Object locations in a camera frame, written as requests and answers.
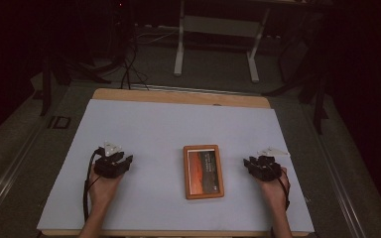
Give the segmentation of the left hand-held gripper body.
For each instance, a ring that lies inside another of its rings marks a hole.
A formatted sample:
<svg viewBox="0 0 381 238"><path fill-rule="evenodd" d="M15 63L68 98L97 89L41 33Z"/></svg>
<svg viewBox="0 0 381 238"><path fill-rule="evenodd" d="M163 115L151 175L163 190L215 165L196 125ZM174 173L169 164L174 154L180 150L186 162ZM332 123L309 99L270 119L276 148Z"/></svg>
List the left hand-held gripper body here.
<svg viewBox="0 0 381 238"><path fill-rule="evenodd" d="M124 152L119 146L107 141L103 147L97 149L100 158L95 162L94 172L106 179L115 179L125 173L125 165L122 162Z"/></svg>

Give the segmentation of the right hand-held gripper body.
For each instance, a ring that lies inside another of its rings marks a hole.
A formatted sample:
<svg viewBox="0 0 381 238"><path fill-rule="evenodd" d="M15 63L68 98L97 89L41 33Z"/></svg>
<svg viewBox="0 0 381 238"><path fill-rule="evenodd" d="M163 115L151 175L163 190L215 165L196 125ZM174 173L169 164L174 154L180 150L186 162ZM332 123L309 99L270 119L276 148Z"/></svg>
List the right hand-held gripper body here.
<svg viewBox="0 0 381 238"><path fill-rule="evenodd" d="M272 181L287 174L283 172L276 156L286 156L287 152L269 147L257 152L258 157L249 157L249 174L260 181Z"/></svg>

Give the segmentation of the wooden picture frame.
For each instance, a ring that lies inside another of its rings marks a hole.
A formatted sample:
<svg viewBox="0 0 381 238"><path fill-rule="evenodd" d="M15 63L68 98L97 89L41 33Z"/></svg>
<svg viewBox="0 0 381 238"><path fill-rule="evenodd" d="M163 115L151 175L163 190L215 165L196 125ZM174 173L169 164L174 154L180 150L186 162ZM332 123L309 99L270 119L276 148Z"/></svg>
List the wooden picture frame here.
<svg viewBox="0 0 381 238"><path fill-rule="evenodd" d="M217 145L184 146L187 199L224 197L221 160Z"/></svg>

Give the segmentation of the person's left hand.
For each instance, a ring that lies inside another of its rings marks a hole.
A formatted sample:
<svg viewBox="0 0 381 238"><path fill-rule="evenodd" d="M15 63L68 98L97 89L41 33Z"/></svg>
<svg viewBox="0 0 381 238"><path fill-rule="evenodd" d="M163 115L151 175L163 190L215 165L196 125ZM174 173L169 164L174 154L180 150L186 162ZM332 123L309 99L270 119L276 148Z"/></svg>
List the person's left hand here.
<svg viewBox="0 0 381 238"><path fill-rule="evenodd" d="M104 178L97 175L94 169L90 174L91 186L89 187L89 195L91 198L91 213L106 212L109 208L122 176L117 178Z"/></svg>

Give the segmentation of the person's right hand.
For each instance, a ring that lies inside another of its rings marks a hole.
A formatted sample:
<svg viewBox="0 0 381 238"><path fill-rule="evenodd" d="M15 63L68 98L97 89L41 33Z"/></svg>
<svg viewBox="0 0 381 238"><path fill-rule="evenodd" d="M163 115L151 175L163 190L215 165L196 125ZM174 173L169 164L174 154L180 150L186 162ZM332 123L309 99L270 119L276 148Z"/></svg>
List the person's right hand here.
<svg viewBox="0 0 381 238"><path fill-rule="evenodd" d="M263 197L266 203L273 210L283 207L287 210L289 206L290 182L287 169L281 167L282 175L272 181L259 181Z"/></svg>

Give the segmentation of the black metal stand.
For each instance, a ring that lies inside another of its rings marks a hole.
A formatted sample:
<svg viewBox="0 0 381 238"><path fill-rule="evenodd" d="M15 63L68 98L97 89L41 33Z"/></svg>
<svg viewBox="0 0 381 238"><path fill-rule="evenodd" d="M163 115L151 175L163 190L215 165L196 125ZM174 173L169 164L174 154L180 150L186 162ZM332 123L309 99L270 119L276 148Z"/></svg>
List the black metal stand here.
<svg viewBox="0 0 381 238"><path fill-rule="evenodd" d="M325 87L329 72L328 43L319 33L307 36L298 34L287 42L278 58L279 70L284 85L268 92L266 96L278 96L295 88L300 88L298 100L309 104L314 101L313 123L319 134L323 111Z"/></svg>
<svg viewBox="0 0 381 238"><path fill-rule="evenodd" d="M52 105L52 75L55 76L59 84L69 85L71 78L67 68L71 67L89 80L98 83L108 83L108 80L103 79L102 77L98 76L98 74L113 69L117 63L118 60L115 60L108 65L97 68L88 68L78 61L71 59L60 52L44 53L42 63L42 89L37 90L34 94L36 99L42 100L41 116L45 116Z"/></svg>

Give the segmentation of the white power strip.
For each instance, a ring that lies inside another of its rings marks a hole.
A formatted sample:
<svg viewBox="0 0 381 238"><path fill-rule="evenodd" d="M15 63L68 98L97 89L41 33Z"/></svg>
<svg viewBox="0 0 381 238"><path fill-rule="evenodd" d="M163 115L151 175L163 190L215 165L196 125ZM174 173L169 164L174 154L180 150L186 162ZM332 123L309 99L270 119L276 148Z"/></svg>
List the white power strip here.
<svg viewBox="0 0 381 238"><path fill-rule="evenodd" d="M173 26L156 26L156 25L135 25L136 29L141 32L149 32L149 33L156 33L156 32L176 32L179 30L179 27L173 27Z"/></svg>

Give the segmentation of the black floor bracket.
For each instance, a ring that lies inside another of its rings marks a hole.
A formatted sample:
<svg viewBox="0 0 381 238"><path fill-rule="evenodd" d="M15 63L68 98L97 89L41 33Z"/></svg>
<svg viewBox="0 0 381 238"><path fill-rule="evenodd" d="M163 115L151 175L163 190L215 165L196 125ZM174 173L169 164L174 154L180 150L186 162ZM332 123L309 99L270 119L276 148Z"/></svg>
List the black floor bracket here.
<svg viewBox="0 0 381 238"><path fill-rule="evenodd" d="M67 129L70 125L71 118L64 116L53 116L48 123L48 129Z"/></svg>

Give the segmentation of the metal floor rail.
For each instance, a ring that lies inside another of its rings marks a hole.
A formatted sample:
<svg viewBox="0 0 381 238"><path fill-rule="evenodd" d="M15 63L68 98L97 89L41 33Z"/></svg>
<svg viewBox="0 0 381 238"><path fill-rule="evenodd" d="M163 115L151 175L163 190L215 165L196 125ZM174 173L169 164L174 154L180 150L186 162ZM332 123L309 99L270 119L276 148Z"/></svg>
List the metal floor rail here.
<svg viewBox="0 0 381 238"><path fill-rule="evenodd" d="M352 238L367 238L322 135L316 135L330 183Z"/></svg>
<svg viewBox="0 0 381 238"><path fill-rule="evenodd" d="M27 157L31 147L34 145L35 140L41 134L42 128L34 128L33 131L29 134L26 141L19 148L16 156L11 160L9 167L0 177L0 204L5 199L7 193L11 189L15 179L18 176L19 170L24 163L25 158Z"/></svg>

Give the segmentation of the white metal desk frame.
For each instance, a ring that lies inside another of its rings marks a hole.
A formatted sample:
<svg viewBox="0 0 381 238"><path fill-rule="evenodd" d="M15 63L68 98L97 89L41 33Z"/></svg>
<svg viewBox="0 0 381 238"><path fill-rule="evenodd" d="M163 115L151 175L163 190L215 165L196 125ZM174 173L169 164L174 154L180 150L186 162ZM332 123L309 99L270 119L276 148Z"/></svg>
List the white metal desk frame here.
<svg viewBox="0 0 381 238"><path fill-rule="evenodd" d="M196 32L204 34L252 38L254 40L254 44L251 50L246 53L246 57L251 80L253 83L258 83L260 81L260 77L258 74L255 57L260 41L263 37L271 8L266 8L262 14L262 19L260 22L249 22L187 15L185 13L185 6L186 0L181 0L179 17L179 41L174 66L174 75L181 76L183 72L185 32Z"/></svg>

